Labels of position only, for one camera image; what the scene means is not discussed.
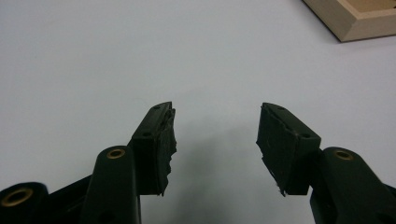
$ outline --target white table surface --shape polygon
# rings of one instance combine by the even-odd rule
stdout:
[[[0,1],[0,189],[49,192],[173,101],[178,153],[144,223],[314,223],[255,141],[285,106],[396,186],[396,36],[341,44],[302,1]]]

